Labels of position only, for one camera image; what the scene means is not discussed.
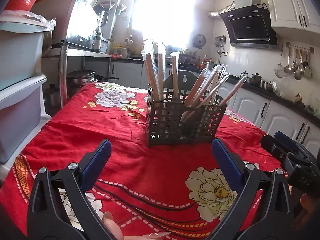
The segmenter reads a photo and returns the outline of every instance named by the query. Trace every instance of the black range hood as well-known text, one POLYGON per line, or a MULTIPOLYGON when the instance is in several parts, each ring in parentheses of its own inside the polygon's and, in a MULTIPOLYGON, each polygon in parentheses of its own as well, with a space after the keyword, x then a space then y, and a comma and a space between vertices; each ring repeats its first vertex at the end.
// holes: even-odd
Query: black range hood
POLYGON ((220 16, 227 27, 231 46, 279 49, 265 3, 234 9, 220 16))

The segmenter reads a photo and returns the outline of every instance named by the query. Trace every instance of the floral tablecloth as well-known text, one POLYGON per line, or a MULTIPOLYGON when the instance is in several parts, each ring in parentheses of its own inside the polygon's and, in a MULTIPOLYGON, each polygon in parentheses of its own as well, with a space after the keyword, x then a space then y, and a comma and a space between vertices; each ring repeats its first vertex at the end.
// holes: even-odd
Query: floral tablecloth
MULTIPOLYGON (((147 91, 114 83, 85 86, 59 111, 17 157, 0 202, 26 234, 30 192, 39 168, 59 170, 78 162, 108 139, 111 157, 92 190, 86 193, 102 217, 111 211, 124 235, 170 231, 168 239, 204 239, 237 196, 211 153, 210 143, 147 147, 147 91)), ((227 109, 216 136, 244 162, 272 171, 279 163, 260 147, 265 133, 227 109)), ((63 204, 81 229, 64 190, 63 204)), ((247 227, 260 200, 258 193, 247 227)))

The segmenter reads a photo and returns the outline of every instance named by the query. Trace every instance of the range hood duct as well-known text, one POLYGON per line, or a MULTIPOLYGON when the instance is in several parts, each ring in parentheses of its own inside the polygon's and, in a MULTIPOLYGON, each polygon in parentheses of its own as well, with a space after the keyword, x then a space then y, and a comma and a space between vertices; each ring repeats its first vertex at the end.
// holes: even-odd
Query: range hood duct
POLYGON ((234 10, 236 8, 235 6, 235 1, 232 2, 232 4, 226 6, 225 8, 219 10, 219 11, 213 11, 213 12, 208 12, 209 18, 220 18, 221 13, 225 13, 231 10, 234 10))

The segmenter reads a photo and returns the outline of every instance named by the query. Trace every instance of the silver screw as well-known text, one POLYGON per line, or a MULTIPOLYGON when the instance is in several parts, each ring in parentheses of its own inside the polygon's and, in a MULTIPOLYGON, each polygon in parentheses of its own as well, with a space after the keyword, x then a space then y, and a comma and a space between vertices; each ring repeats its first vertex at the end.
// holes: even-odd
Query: silver screw
POLYGON ((45 167, 42 167, 42 168, 39 169, 39 172, 40 172, 40 173, 44 173, 46 170, 47 170, 47 169, 46 169, 45 167))
POLYGON ((76 164, 76 163, 70 163, 70 164, 68 165, 68 169, 70 169, 70 170, 74 170, 76 167, 77 167, 77 164, 76 164))
POLYGON ((281 170, 280 168, 276 169, 276 172, 280 175, 283 174, 283 170, 281 170))
POLYGON ((248 170, 251 170, 251 171, 253 171, 256 167, 253 165, 253 164, 251 164, 251 163, 248 163, 247 165, 246 165, 246 167, 247 167, 247 169, 248 170))

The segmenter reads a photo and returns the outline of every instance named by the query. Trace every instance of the utensil holder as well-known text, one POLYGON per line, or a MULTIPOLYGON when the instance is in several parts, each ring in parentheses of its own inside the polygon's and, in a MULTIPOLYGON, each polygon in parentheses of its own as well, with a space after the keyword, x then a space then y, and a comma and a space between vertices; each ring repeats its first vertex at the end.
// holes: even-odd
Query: utensil holder
POLYGON ((186 143, 210 142, 226 111, 227 105, 218 106, 223 100, 219 95, 213 105, 200 108, 186 107, 183 102, 190 93, 197 77, 189 71, 178 71, 179 99, 172 101, 173 82, 170 75, 164 82, 164 100, 155 101, 152 89, 148 90, 146 134, 148 147, 151 145, 175 145, 186 143), (195 112, 186 122, 181 122, 184 112, 195 112))

